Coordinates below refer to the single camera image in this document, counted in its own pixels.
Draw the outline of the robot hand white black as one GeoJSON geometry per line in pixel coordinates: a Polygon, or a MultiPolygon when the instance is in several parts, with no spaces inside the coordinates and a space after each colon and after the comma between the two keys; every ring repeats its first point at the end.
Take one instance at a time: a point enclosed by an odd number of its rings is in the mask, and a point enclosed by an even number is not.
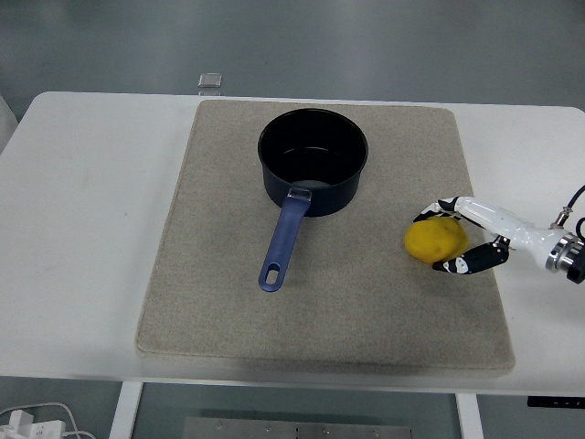
{"type": "Polygon", "coordinates": [[[491,242],[463,252],[446,262],[436,262],[436,271],[458,274],[479,273],[507,261],[511,250],[528,252],[537,265],[551,272],[560,270],[561,229],[543,229],[515,214],[491,206],[474,197],[454,197],[436,201],[423,210],[415,221],[453,217],[464,219],[495,236],[491,242]]]}

